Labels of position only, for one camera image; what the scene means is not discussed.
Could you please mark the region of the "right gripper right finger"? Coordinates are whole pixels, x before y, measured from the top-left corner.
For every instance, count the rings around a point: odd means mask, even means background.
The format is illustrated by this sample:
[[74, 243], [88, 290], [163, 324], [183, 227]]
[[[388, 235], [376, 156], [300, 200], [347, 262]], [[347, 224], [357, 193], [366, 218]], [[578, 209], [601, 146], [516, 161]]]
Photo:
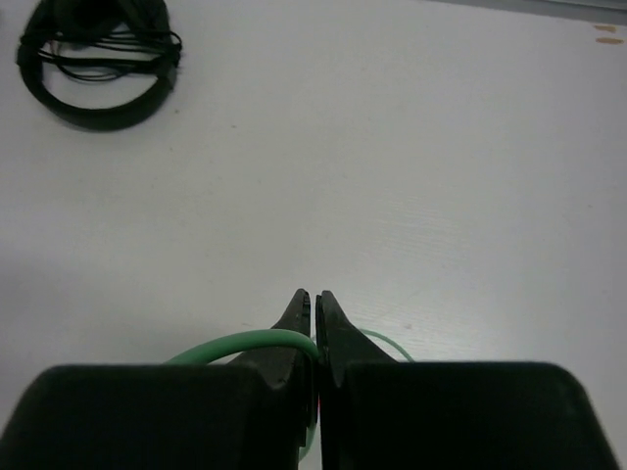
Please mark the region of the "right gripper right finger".
[[398, 361], [315, 302], [326, 469], [615, 469], [580, 382], [534, 361]]

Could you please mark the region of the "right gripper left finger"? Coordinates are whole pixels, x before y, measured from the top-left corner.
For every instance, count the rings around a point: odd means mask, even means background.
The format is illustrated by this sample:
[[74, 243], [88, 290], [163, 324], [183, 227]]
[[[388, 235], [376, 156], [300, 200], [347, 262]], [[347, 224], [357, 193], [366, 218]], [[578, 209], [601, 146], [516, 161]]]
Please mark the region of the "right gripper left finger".
[[311, 300], [163, 364], [63, 365], [24, 391], [5, 469], [294, 469], [317, 424]]

